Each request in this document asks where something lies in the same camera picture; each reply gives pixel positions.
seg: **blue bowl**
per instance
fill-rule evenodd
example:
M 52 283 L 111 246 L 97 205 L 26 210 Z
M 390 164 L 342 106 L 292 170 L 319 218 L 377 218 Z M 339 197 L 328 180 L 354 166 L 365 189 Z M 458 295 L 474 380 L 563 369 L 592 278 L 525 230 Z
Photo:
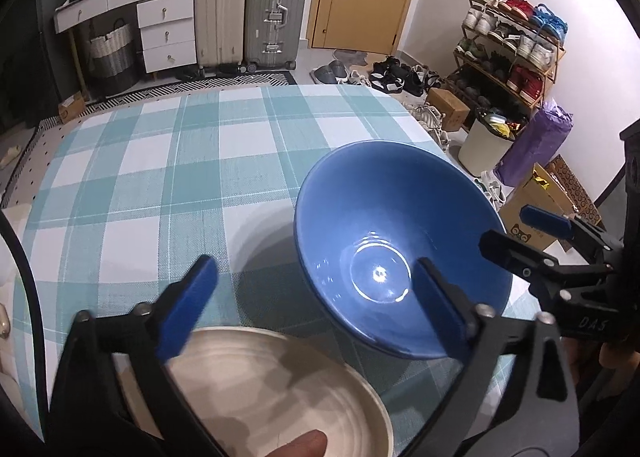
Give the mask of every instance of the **blue bowl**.
M 472 302 L 504 310 L 511 274 L 478 248 L 492 228 L 504 231 L 459 169 L 421 148 L 382 141 L 346 145 L 318 161 L 294 219 L 300 262 L 331 316 L 366 344 L 413 359 L 444 357 L 442 341 L 450 343 L 415 296 L 435 288 L 418 258 L 429 257 Z M 427 296 L 436 299 L 426 309 L 443 305 Z

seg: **blue shoe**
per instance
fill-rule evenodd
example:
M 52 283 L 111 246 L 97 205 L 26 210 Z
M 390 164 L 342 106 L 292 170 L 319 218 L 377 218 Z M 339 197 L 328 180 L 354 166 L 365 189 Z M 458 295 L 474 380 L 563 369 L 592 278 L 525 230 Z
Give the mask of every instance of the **blue shoe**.
M 558 39 L 558 42 L 562 46 L 564 44 L 564 38 L 569 31 L 569 26 L 564 20 L 562 20 L 562 18 L 556 17 L 554 15 L 552 18 L 545 22 L 545 25 L 542 26 L 542 29 L 543 31 L 546 31 L 547 33 L 556 37 Z
M 541 28 L 551 17 L 555 17 L 554 13 L 544 4 L 538 4 L 533 8 L 533 15 L 529 17 L 529 22 Z

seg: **red sneaker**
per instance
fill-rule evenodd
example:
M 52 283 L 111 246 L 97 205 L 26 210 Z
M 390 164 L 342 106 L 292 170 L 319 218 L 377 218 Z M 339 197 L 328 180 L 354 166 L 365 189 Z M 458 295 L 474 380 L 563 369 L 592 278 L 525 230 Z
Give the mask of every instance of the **red sneaker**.
M 523 69 L 524 67 L 522 65 L 514 65 L 507 80 L 507 86 L 515 93 L 520 92 L 520 89 L 522 89 L 524 85 Z
M 529 105 L 533 105 L 538 101 L 542 92 L 542 77 L 526 67 L 522 68 L 522 77 L 525 82 L 522 91 L 520 91 L 520 97 Z
M 529 20 L 529 17 L 533 16 L 533 6 L 526 0 L 512 0 L 511 13 L 523 20 Z

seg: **white wall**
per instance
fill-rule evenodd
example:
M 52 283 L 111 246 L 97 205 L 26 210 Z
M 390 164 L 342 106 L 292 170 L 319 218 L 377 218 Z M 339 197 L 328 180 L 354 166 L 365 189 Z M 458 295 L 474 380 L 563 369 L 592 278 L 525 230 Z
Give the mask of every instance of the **white wall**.
M 640 118 L 640 40 L 615 0 L 528 1 L 569 25 L 552 95 L 574 114 L 574 130 L 560 153 L 596 198 L 624 163 L 620 130 Z M 468 0 L 419 0 L 402 50 L 447 75 L 467 10 Z

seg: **white suitcase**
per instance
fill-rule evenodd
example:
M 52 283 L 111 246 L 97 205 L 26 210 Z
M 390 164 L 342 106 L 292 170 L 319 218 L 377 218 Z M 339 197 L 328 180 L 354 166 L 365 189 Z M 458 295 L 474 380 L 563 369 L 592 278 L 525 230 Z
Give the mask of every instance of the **white suitcase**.
M 200 67 L 242 62 L 244 0 L 194 0 Z

